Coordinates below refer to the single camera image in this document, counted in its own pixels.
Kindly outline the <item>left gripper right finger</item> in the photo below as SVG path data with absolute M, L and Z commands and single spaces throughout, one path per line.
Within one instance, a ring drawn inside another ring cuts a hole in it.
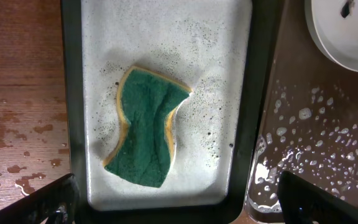
M 358 224 L 358 208 L 284 171 L 277 197 L 286 224 Z

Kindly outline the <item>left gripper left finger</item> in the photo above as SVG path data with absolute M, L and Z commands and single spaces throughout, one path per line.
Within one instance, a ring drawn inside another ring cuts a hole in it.
M 80 199 L 74 174 L 67 174 L 0 210 L 0 223 L 73 223 Z

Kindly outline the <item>green yellow sponge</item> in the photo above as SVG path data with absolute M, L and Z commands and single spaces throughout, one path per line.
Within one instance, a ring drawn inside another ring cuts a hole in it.
M 161 187 L 175 155 L 173 119 L 191 92 L 166 75 L 130 67 L 116 95 L 119 140 L 104 169 L 133 184 Z

